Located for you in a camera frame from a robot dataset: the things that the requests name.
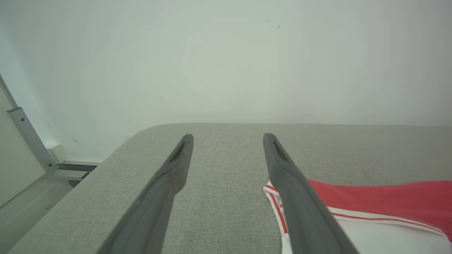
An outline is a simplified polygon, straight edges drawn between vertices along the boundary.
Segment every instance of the clothing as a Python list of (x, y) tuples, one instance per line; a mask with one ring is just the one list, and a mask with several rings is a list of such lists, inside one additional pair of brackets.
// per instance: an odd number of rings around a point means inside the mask
[[(361, 254), (452, 253), (452, 181), (393, 186), (340, 186), (309, 180)], [(291, 254), (284, 207), (264, 187), (279, 225), (282, 253)]]

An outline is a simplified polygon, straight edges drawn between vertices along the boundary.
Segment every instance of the gray fabric cushion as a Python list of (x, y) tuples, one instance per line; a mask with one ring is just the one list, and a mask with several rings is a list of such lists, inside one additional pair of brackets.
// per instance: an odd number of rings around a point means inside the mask
[(332, 184), (452, 180), (452, 128), (169, 124), (137, 133), (62, 199), (10, 253), (95, 253), (180, 138), (194, 135), (164, 253), (280, 253), (262, 187), (262, 135), (275, 134), (306, 177)]

